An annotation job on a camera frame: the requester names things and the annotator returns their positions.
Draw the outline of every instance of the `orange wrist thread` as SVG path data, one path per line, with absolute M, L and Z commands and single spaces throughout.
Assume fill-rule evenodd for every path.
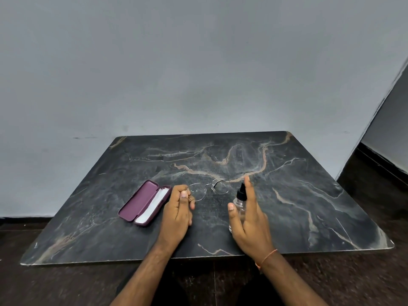
M 260 265 L 258 265 L 258 264 L 255 262 L 256 267 L 257 267 L 258 269 L 261 269 L 261 266 L 262 266 L 262 264 L 265 262 L 265 260 L 266 260 L 272 253 L 274 253 L 275 251 L 278 251 L 278 249 L 272 250 L 272 251 L 262 260 L 262 262 L 261 262 Z

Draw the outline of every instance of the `forearm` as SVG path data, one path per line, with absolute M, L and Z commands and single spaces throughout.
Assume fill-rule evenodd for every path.
M 156 242 L 110 306 L 150 305 L 171 255 L 168 247 Z
M 263 263 L 262 271 L 286 306 L 327 306 L 280 253 L 271 254 Z

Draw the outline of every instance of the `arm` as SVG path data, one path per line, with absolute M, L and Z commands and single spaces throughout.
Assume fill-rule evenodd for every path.
M 192 224 L 193 215 L 188 208 L 190 190 L 186 185 L 175 186 L 169 202 L 164 206 L 163 220 L 156 243 L 136 273 L 110 306 L 148 306 L 166 268 L 167 262 Z M 191 209 L 194 209 L 193 197 Z
M 228 204 L 232 236 L 238 246 L 256 263 L 262 263 L 262 272 L 273 284 L 286 306 L 327 306 L 280 253 L 274 252 L 268 256 L 275 249 L 272 245 L 268 218 L 257 203 L 249 176 L 245 176 L 244 182 L 247 211 L 243 224 L 235 205 Z

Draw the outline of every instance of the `hand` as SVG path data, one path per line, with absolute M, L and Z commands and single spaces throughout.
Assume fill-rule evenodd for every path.
M 237 207 L 233 203 L 228 203 L 232 236 L 241 250 L 260 265 L 275 248 L 272 245 L 268 218 L 258 205 L 249 176 L 245 176 L 244 183 L 247 193 L 244 224 L 241 223 Z
M 186 235 L 187 229 L 193 223 L 193 214 L 188 208 L 194 209 L 194 198 L 186 185 L 174 186 L 170 200 L 164 206 L 163 219 L 157 243 L 172 254 Z

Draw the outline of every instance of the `purple glasses case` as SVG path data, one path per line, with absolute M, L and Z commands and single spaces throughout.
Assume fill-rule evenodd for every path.
M 152 212 L 149 219 L 142 224 L 136 224 L 138 226 L 147 226 L 150 221 L 156 216 L 163 203 L 168 199 L 171 193 L 171 186 L 160 187 L 155 182 L 146 180 L 143 185 L 141 185 L 140 188 L 135 192 L 135 194 L 129 199 L 129 201 L 127 201 L 126 204 L 120 209 L 118 213 L 119 217 L 129 222 L 134 221 L 147 209 L 157 192 L 160 189 L 164 188 L 167 188 L 169 190 L 160 201 L 156 209 Z

